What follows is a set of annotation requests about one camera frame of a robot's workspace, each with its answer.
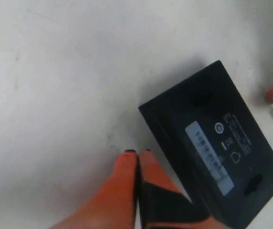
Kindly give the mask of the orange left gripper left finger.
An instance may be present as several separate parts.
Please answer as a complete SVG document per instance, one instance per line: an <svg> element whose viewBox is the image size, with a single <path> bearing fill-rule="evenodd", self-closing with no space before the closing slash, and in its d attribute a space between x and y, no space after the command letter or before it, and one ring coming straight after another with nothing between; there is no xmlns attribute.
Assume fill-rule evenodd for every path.
<svg viewBox="0 0 273 229"><path fill-rule="evenodd" d="M136 219L138 155L133 149L117 158L102 188L77 212L53 229L133 229Z"/></svg>

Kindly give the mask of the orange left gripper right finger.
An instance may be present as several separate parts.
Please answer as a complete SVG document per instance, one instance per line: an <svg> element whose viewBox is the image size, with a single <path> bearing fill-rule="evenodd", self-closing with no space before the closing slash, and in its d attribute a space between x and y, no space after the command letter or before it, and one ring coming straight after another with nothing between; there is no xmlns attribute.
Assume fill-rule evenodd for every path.
<svg viewBox="0 0 273 229"><path fill-rule="evenodd" d="M194 206L167 176L152 152L139 153L139 206L143 229L219 229L208 212Z"/></svg>

